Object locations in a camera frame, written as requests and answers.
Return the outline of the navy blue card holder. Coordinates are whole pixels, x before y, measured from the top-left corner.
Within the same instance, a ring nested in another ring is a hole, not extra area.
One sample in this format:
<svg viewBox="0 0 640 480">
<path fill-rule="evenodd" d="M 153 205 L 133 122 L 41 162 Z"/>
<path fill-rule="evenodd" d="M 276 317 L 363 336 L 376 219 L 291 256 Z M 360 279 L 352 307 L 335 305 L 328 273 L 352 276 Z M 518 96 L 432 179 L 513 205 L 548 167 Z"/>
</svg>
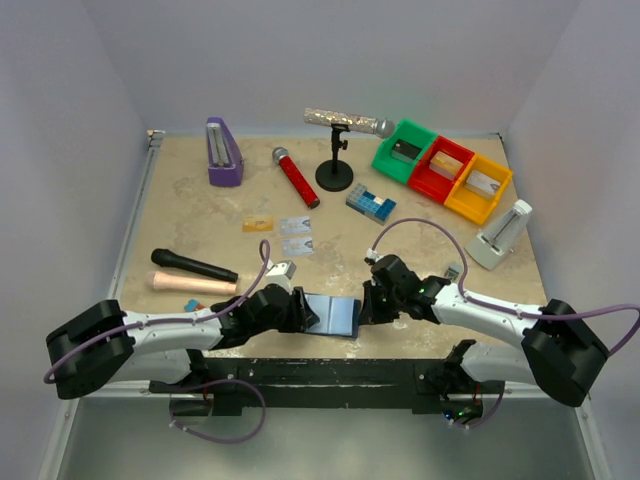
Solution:
<svg viewBox="0 0 640 480">
<path fill-rule="evenodd" d="M 353 297 L 306 294 L 306 301 L 319 321 L 305 333 L 355 339 L 359 331 L 362 302 Z"/>
</svg>

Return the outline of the gold VIP card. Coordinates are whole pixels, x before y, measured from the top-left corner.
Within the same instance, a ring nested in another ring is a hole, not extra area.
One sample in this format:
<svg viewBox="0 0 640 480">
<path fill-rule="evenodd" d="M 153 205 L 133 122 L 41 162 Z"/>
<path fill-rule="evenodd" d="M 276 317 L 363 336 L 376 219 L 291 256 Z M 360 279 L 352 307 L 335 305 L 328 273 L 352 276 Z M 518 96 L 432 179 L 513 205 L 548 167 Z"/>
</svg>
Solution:
<svg viewBox="0 0 640 480">
<path fill-rule="evenodd" d="M 243 218 L 243 232 L 270 232 L 273 228 L 273 215 L 248 215 Z"/>
</svg>

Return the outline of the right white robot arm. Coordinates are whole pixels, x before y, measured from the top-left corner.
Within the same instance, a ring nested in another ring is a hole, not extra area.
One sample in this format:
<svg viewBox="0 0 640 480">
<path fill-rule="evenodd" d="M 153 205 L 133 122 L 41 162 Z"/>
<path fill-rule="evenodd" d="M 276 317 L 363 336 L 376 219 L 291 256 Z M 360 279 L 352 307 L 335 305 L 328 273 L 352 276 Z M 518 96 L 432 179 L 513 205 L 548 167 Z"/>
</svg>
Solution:
<svg viewBox="0 0 640 480">
<path fill-rule="evenodd" d="M 501 341 L 455 352 L 461 370 L 476 382 L 528 383 L 565 406 L 579 407 L 609 358 L 604 343 L 565 302 L 516 305 L 486 296 L 471 301 L 458 284 L 434 275 L 421 279 L 396 255 L 371 253 L 365 261 L 372 278 L 363 285 L 360 323 L 391 323 L 406 314 Z"/>
</svg>

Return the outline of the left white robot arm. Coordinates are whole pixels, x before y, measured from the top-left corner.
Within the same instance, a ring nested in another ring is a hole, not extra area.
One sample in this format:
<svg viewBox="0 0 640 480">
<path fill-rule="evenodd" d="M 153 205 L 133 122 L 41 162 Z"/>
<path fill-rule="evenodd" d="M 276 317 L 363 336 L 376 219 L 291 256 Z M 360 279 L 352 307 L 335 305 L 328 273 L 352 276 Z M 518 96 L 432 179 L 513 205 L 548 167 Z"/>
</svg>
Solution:
<svg viewBox="0 0 640 480">
<path fill-rule="evenodd" d="M 44 381 L 64 400 L 123 381 L 179 385 L 200 369 L 202 351 L 235 348 L 270 330 L 303 333 L 318 321 L 302 288 L 276 284 L 182 314 L 125 311 L 103 300 L 47 336 Z"/>
</svg>

